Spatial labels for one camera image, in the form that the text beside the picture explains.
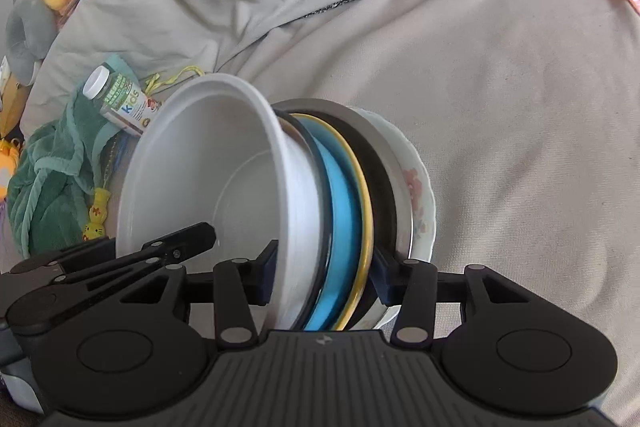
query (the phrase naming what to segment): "white bowl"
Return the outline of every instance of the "white bowl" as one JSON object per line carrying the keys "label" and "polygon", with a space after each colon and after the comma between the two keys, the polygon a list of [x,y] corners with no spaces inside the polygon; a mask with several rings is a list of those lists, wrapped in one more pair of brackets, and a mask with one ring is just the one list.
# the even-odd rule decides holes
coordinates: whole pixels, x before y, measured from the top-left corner
{"label": "white bowl", "polygon": [[[312,286],[322,215],[308,151],[287,136],[264,97],[228,74],[181,87],[146,129],[126,174],[116,236],[118,256],[206,221],[215,246],[185,261],[190,273],[254,259],[271,239],[278,258],[264,326],[287,329]],[[204,335],[213,317],[192,314]]]}

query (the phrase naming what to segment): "cardboard box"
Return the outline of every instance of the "cardboard box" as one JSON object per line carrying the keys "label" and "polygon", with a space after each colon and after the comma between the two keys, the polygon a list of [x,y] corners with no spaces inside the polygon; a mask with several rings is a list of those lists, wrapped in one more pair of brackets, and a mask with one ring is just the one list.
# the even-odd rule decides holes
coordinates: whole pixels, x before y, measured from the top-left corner
{"label": "cardboard box", "polygon": [[4,138],[18,125],[30,92],[31,86],[23,86],[15,80],[13,75],[9,76],[2,92],[0,138]]}

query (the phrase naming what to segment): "yellow cat figure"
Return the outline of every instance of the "yellow cat figure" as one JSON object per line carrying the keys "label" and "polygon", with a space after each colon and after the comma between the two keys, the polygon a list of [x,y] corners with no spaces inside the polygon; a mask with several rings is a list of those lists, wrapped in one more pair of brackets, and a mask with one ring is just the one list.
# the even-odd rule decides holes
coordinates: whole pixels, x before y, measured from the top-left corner
{"label": "yellow cat figure", "polygon": [[89,207],[89,222],[82,231],[82,240],[90,241],[104,237],[106,231],[104,222],[107,219],[107,204],[111,198],[111,193],[104,188],[96,188],[94,194],[94,204]]}

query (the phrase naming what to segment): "blue plate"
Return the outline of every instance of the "blue plate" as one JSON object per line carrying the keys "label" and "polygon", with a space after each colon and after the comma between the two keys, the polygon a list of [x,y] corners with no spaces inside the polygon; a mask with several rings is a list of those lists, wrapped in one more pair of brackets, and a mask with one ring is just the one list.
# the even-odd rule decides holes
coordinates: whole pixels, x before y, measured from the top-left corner
{"label": "blue plate", "polygon": [[334,155],[325,145],[334,148],[328,136],[319,132],[315,122],[300,118],[300,123],[314,136],[329,175],[332,207],[334,209],[334,237],[324,287],[316,306],[305,325],[305,331],[331,327],[342,311],[353,285],[360,257],[362,217],[355,188],[350,184]]}

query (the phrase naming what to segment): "white bottle cap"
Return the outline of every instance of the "white bottle cap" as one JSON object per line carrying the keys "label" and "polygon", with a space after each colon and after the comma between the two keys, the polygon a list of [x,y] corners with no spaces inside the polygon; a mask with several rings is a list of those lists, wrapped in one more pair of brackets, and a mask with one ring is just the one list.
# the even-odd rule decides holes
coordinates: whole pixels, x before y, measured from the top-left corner
{"label": "white bottle cap", "polygon": [[89,100],[93,100],[98,93],[102,90],[104,85],[109,80],[110,71],[104,66],[98,66],[94,72],[84,83],[82,88],[82,94],[84,94]]}

